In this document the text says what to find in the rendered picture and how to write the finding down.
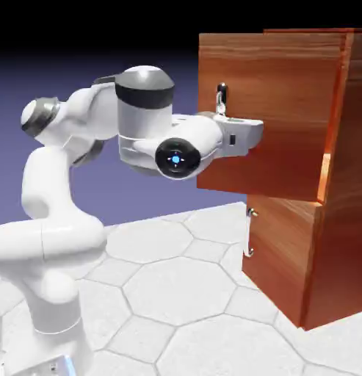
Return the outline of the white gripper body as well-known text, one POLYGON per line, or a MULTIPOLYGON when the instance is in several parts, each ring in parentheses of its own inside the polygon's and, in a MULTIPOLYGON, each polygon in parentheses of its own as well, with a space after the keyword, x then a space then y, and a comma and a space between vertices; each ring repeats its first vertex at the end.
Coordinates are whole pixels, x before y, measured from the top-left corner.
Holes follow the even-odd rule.
POLYGON ((262 120, 226 117, 216 114, 213 120, 222 131, 224 151, 249 151, 259 144, 264 122, 262 120))

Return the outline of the dark metal door handle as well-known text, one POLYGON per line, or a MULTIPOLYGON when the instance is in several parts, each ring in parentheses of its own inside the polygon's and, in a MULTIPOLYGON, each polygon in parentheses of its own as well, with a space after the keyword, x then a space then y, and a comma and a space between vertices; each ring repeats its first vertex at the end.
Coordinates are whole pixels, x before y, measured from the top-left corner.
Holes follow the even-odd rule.
POLYGON ((225 82, 219 83, 216 91, 216 113, 222 116, 226 113, 227 94, 228 85, 225 82))

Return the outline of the large wooden cabinet door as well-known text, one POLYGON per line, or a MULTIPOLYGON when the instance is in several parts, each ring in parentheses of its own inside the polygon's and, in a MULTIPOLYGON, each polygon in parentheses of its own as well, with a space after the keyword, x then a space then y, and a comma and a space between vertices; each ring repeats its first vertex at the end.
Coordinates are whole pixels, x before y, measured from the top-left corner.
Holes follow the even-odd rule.
POLYGON ((245 157, 217 159, 198 176, 203 189, 318 201, 328 126, 346 34, 201 34, 198 104, 215 105, 228 87, 230 117, 264 122, 245 157))

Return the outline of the wooden cabinet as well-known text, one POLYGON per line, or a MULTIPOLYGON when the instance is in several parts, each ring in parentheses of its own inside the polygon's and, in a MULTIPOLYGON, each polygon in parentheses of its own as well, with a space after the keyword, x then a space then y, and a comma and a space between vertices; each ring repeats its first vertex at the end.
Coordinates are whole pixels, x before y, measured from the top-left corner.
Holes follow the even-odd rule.
POLYGON ((362 312, 362 29, 345 29, 344 58, 319 182, 302 325, 362 312))

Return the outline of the small wooden cabinet door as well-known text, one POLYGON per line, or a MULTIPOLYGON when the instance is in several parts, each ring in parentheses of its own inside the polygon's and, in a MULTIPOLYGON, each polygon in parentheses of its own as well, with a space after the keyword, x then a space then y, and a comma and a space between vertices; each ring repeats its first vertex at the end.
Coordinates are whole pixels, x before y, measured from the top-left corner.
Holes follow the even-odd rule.
POLYGON ((250 258, 242 271, 297 327, 302 325, 314 226, 322 204, 303 200, 248 195, 251 217, 250 258))

